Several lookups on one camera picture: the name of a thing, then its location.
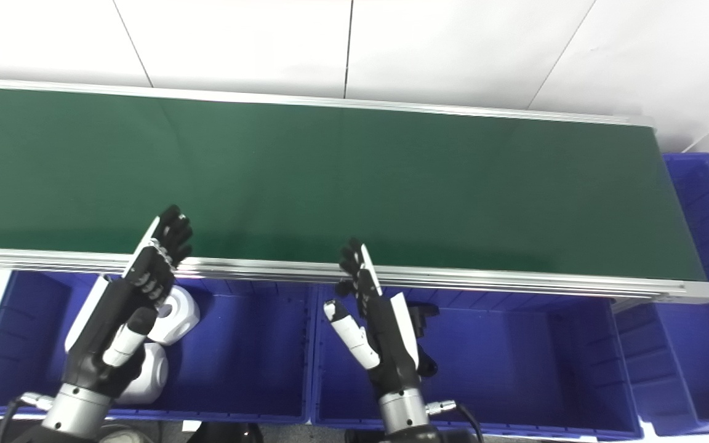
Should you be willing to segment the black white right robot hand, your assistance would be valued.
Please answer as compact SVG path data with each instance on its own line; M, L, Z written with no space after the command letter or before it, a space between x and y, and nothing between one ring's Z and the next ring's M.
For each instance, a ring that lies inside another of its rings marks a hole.
M354 295L360 326L340 299L323 304L324 317L366 371L377 400L419 389L417 342L405 300L386 297L366 245L356 238L340 251L347 275L335 285L339 297Z

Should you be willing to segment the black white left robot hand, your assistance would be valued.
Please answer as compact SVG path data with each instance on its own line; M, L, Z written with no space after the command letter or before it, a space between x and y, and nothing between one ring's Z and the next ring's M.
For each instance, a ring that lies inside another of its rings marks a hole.
M107 283L68 356L62 385L113 403L140 376L144 341L175 284L178 266L191 254L190 219L175 205L160 213L121 277Z

